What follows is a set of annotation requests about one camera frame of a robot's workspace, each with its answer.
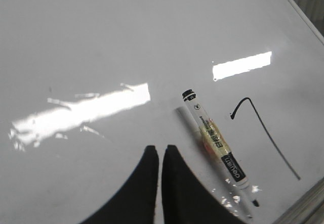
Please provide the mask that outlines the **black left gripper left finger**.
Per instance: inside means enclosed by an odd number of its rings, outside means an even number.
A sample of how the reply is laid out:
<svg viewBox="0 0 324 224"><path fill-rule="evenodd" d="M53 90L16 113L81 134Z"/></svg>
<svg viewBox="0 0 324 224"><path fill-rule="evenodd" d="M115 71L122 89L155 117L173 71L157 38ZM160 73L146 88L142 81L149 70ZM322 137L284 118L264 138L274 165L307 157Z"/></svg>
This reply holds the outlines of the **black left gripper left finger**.
<svg viewBox="0 0 324 224"><path fill-rule="evenodd" d="M155 146L146 146L122 187L82 223L154 223L158 170Z"/></svg>

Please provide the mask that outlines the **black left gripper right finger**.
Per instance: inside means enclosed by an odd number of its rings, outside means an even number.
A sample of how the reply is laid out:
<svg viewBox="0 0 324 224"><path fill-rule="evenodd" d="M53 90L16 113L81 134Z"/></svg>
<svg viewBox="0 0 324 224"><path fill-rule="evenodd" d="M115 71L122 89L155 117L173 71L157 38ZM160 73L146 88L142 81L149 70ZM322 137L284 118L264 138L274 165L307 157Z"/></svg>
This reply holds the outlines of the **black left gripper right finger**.
<svg viewBox="0 0 324 224"><path fill-rule="evenodd" d="M243 223L204 188L174 145L165 151L161 196L165 223Z"/></svg>

